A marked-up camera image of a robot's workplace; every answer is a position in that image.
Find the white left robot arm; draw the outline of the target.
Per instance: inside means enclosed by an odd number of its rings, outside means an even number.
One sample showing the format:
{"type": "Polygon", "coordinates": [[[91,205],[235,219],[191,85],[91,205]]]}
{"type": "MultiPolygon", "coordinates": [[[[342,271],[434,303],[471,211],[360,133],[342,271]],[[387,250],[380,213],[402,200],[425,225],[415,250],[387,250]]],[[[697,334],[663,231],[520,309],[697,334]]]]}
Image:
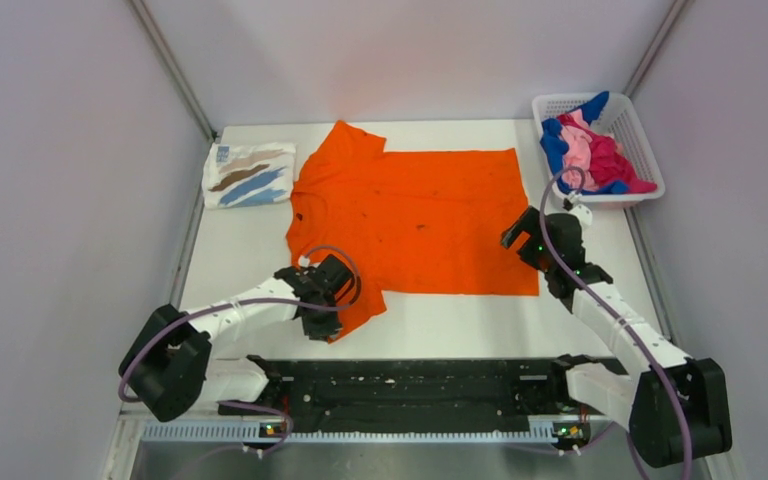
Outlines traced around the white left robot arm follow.
{"type": "Polygon", "coordinates": [[[279,404],[281,393],[263,360],[248,345],[256,332],[297,323],[312,341],[336,339],[348,328],[339,314],[362,291],[358,268],[330,248],[323,260],[303,255],[252,289],[195,310],[156,308],[121,361],[117,394],[140,403],[160,422],[194,406],[245,402],[257,413],[279,404]]]}

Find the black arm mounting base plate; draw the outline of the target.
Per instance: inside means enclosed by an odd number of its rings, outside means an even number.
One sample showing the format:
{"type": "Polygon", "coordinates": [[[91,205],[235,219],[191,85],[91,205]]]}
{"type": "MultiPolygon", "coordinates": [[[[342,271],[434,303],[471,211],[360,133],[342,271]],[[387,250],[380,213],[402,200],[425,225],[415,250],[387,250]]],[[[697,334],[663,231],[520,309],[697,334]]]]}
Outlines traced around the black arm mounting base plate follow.
{"type": "Polygon", "coordinates": [[[254,403],[288,415],[296,435],[524,433],[604,417],[560,396],[547,358],[261,364],[268,384],[254,403]]]}

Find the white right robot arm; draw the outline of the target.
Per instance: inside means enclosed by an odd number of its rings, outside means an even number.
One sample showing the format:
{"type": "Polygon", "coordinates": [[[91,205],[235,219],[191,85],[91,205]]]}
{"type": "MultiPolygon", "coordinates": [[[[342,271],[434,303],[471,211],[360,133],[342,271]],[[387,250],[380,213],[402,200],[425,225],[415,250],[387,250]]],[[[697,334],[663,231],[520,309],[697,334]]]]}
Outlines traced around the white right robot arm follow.
{"type": "Polygon", "coordinates": [[[733,447],[726,376],[710,358],[674,345],[622,297],[613,278],[586,258],[583,206],[545,214],[530,206],[503,233],[519,258],[542,273],[549,294],[608,347],[624,371],[611,372],[586,355],[563,355],[546,385],[549,404],[572,412],[595,408],[629,436],[635,453],[654,468],[682,464],[733,447]]]}

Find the orange t shirt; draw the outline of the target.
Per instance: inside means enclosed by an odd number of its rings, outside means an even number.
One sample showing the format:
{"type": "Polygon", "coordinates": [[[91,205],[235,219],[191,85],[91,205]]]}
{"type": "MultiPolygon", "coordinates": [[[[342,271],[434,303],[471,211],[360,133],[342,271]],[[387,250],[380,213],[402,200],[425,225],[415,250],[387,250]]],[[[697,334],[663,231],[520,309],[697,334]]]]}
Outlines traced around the orange t shirt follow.
{"type": "Polygon", "coordinates": [[[351,332],[385,309],[387,291],[535,296],[537,272],[502,247],[525,211],[514,149],[390,151],[386,139],[337,122],[304,162],[290,197],[293,258],[353,259],[362,287],[340,314],[351,332]]]}

